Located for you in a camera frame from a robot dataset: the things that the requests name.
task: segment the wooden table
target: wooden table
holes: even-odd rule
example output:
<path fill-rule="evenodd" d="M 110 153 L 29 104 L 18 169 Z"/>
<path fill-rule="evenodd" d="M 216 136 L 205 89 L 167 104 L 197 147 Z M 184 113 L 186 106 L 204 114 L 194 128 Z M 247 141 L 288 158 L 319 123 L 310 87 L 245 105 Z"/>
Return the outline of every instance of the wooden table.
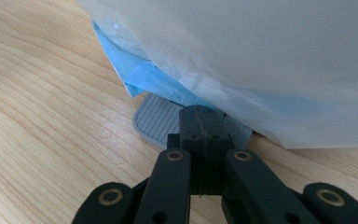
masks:
<path fill-rule="evenodd" d="M 97 186 L 148 177 L 159 149 L 132 128 L 131 99 L 75 1 L 0 0 L 0 223 L 70 223 Z M 358 148 L 249 145 L 290 188 L 323 181 L 358 199 Z M 193 197 L 192 223 L 224 223 Z"/>

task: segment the plastic bag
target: plastic bag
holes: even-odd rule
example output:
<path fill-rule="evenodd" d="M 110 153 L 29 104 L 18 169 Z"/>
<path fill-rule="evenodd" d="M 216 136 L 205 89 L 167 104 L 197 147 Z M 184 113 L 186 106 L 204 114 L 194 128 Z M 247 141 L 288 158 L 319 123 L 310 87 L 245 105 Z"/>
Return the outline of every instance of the plastic bag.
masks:
<path fill-rule="evenodd" d="M 278 144 L 358 147 L 358 1 L 78 2 L 111 45 Z"/>

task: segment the screw hole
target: screw hole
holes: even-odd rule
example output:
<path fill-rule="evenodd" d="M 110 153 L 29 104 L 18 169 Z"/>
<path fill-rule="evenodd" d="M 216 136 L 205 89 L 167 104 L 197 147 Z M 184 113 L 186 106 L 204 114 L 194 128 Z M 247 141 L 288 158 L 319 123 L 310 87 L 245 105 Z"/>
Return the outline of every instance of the screw hole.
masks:
<path fill-rule="evenodd" d="M 178 151 L 172 151 L 167 154 L 167 159 L 170 161 L 179 161 L 183 158 L 183 154 Z"/>
<path fill-rule="evenodd" d="M 152 216 L 152 220 L 154 223 L 158 223 L 158 224 L 162 224 L 162 223 L 166 223 L 167 222 L 167 214 L 163 213 L 163 212 L 156 212 L 153 216 Z"/>
<path fill-rule="evenodd" d="M 234 153 L 234 157 L 240 161 L 249 161 L 252 159 L 251 154 L 244 151 L 237 151 Z"/>
<path fill-rule="evenodd" d="M 123 192 L 120 189 L 107 189 L 98 198 L 102 205 L 112 205 L 118 203 L 123 198 Z"/>
<path fill-rule="evenodd" d="M 286 219 L 286 221 L 291 223 L 291 224 L 301 223 L 300 218 L 298 216 L 296 216 L 295 214 L 292 214 L 292 213 L 285 213 L 284 214 L 284 219 Z"/>
<path fill-rule="evenodd" d="M 345 200 L 330 189 L 318 189 L 316 196 L 325 203 L 340 207 L 345 204 Z"/>

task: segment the gray plastic object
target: gray plastic object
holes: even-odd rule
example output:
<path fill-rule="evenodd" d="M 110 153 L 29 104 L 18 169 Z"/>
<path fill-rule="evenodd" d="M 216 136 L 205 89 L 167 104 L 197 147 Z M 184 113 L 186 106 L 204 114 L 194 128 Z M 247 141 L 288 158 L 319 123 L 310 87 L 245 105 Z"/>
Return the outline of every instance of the gray plastic object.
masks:
<path fill-rule="evenodd" d="M 144 139 L 166 149 L 168 133 L 179 133 L 179 110 L 182 108 L 182 105 L 148 93 L 133 116 L 133 127 Z M 222 111 L 217 114 L 235 146 L 246 148 L 252 130 Z"/>

